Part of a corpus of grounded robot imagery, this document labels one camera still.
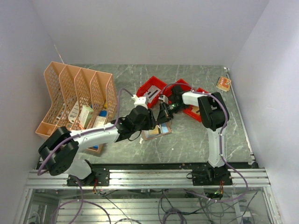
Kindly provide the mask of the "brown leather card holder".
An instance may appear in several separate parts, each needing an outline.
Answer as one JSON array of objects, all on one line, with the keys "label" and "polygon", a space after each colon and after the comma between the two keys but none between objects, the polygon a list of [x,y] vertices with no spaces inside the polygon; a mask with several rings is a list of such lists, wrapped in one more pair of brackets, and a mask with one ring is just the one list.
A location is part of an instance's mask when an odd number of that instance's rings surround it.
[{"label": "brown leather card holder", "polygon": [[156,125],[156,127],[153,130],[147,130],[147,131],[143,130],[141,132],[141,136],[144,140],[150,140],[170,133],[171,133],[171,127],[169,123],[166,122],[160,125]]}]

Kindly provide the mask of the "gold magnetic stripe card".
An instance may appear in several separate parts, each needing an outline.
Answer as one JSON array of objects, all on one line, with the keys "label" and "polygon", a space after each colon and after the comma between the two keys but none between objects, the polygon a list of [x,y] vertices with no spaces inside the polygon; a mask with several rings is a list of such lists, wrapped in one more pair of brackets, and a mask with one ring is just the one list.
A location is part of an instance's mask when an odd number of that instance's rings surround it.
[{"label": "gold magnetic stripe card", "polygon": [[154,137],[154,136],[156,136],[158,134],[160,134],[160,129],[158,127],[156,127],[153,130],[145,131],[146,138],[151,138],[151,137]]}]

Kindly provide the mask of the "red bin pair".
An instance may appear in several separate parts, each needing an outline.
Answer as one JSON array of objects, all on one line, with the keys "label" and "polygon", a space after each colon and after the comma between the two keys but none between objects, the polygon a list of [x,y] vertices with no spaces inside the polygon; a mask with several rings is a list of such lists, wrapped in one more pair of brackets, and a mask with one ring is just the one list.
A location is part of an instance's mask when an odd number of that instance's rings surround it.
[{"label": "red bin pair", "polygon": [[169,84],[163,91],[163,95],[168,98],[168,102],[176,103],[181,100],[183,93],[190,91],[191,86],[183,79],[179,79],[173,84]]},{"label": "red bin pair", "polygon": [[208,95],[209,93],[206,91],[184,91],[182,94],[182,100],[185,107],[183,112],[191,118],[195,119],[196,121],[201,122],[198,98]]}]

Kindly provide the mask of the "white credit card stack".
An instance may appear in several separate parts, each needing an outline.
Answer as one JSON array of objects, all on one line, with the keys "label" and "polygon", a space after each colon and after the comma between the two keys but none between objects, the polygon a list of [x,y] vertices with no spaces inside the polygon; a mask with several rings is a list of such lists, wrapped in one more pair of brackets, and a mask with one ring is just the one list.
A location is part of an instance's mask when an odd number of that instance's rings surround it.
[{"label": "white credit card stack", "polygon": [[145,93],[144,93],[144,97],[147,97],[148,99],[148,103],[151,103],[153,101],[153,99],[159,95],[159,93],[161,92],[161,89],[159,89],[158,87],[152,85]]}]

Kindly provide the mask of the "brown item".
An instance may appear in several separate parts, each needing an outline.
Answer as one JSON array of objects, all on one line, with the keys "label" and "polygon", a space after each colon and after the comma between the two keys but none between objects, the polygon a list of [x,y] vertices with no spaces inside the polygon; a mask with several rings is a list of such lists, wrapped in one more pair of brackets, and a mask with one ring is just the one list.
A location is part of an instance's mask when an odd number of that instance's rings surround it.
[{"label": "brown item", "polygon": [[197,106],[192,106],[192,107],[191,107],[191,115],[199,116],[199,115],[200,115],[199,107],[197,107]]}]

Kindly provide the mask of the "red bin front pair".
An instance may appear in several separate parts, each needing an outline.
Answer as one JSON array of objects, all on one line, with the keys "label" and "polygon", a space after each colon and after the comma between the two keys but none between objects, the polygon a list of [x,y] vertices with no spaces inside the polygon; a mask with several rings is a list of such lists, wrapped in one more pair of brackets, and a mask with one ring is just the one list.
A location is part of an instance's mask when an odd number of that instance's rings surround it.
[{"label": "red bin front pair", "polygon": [[183,79],[179,79],[173,84],[169,84],[163,91],[163,95],[168,98],[168,102],[176,103],[181,100],[183,93],[190,91],[191,86]]}]

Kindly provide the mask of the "red bin with cards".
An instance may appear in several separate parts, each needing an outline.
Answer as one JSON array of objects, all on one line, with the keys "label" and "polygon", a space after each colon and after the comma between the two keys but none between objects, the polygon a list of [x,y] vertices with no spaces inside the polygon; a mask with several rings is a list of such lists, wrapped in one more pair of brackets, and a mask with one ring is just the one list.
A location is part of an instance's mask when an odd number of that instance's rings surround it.
[{"label": "red bin with cards", "polygon": [[138,89],[136,95],[146,97],[147,107],[152,108],[158,102],[159,94],[166,85],[164,81],[152,76]]}]

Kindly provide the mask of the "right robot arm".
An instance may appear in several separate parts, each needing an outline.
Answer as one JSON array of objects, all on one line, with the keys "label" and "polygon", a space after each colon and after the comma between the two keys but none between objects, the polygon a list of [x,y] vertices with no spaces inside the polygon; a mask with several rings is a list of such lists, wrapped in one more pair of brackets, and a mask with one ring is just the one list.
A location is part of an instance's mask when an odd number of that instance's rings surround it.
[{"label": "right robot arm", "polygon": [[171,121],[174,114],[187,108],[199,108],[201,123],[207,129],[209,157],[206,164],[187,174],[194,186],[231,185],[231,173],[225,159],[224,134],[229,121],[228,110],[219,92],[185,91],[178,84],[171,88],[170,102],[161,103],[157,123]]}]

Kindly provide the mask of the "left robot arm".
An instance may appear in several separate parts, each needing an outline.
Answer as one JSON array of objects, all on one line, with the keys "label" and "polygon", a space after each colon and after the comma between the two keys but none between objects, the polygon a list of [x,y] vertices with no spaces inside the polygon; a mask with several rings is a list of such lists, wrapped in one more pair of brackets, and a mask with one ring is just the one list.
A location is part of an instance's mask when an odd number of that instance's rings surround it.
[{"label": "left robot arm", "polygon": [[138,105],[129,115],[115,119],[103,127],[69,131],[60,127],[40,146],[43,160],[38,175],[46,169],[51,176],[68,174],[76,182],[93,185],[100,179],[88,160],[76,159],[76,154],[95,145],[129,140],[136,132],[152,130],[156,126],[153,111]]}]

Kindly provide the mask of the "white ruler card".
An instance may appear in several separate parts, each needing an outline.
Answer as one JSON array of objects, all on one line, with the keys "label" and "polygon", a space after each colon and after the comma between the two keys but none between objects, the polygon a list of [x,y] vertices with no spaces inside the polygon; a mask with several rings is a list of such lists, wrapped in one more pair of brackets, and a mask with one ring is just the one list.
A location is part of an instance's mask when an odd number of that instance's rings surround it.
[{"label": "white ruler card", "polygon": [[76,120],[76,118],[78,116],[78,112],[79,112],[79,105],[78,105],[78,101],[77,101],[74,104],[74,106],[72,107],[72,109],[68,115],[69,122],[71,122],[72,124],[74,123],[74,121]]}]

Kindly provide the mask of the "yellow blue toy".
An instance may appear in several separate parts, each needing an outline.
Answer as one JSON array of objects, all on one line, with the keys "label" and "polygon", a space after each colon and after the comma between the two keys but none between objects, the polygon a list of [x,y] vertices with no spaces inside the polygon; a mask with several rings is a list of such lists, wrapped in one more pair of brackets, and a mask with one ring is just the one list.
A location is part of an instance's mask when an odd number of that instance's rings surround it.
[{"label": "yellow blue toy", "polygon": [[100,117],[106,117],[108,114],[107,112],[107,102],[104,103],[103,109],[99,112]]}]

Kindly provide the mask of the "peach file organizer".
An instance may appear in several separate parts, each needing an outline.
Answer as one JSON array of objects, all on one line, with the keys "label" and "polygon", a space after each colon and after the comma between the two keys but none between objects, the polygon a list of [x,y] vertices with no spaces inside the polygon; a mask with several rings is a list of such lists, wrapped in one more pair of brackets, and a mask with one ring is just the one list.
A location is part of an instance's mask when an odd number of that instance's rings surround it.
[{"label": "peach file organizer", "polygon": [[[36,130],[36,134],[44,140],[61,126],[65,126],[70,131],[83,130],[78,122],[83,105],[90,105],[94,110],[87,128],[94,126],[105,102],[107,102],[108,112],[105,123],[114,119],[118,105],[112,74],[51,62],[44,71],[44,78],[51,99],[51,107]],[[79,112],[72,124],[68,120],[68,115],[77,101]]]}]

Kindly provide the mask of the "orange spiral notepad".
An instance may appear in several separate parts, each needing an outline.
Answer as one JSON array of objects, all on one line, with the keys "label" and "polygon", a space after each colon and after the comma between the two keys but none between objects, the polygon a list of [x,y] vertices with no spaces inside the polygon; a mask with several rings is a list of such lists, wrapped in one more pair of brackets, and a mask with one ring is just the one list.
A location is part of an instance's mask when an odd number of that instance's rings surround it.
[{"label": "orange spiral notepad", "polygon": [[229,91],[232,81],[226,77],[219,77],[216,87],[222,91]]}]

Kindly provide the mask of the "aluminium rail frame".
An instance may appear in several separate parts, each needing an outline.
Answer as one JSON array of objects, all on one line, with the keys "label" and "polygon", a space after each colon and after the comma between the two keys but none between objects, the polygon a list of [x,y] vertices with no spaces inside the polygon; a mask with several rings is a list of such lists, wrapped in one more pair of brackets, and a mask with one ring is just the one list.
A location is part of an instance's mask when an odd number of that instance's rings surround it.
[{"label": "aluminium rail frame", "polygon": [[[239,169],[250,188],[269,187],[270,180],[265,169]],[[97,189],[195,189],[218,188],[217,184],[195,186],[187,179],[190,170],[111,170],[108,186]],[[67,185],[68,175],[50,174],[37,175],[36,170],[30,171],[25,187],[28,189],[76,189],[78,185]]]}]

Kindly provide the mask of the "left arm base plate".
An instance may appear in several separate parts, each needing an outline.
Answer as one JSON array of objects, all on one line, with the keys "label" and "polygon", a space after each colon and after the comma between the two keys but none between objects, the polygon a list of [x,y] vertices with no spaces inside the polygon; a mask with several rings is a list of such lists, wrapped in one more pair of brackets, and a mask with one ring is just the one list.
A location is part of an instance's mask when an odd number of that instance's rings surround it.
[{"label": "left arm base plate", "polygon": [[94,168],[88,177],[79,179],[73,175],[68,175],[67,186],[108,186],[110,181],[110,172],[104,167]]}]

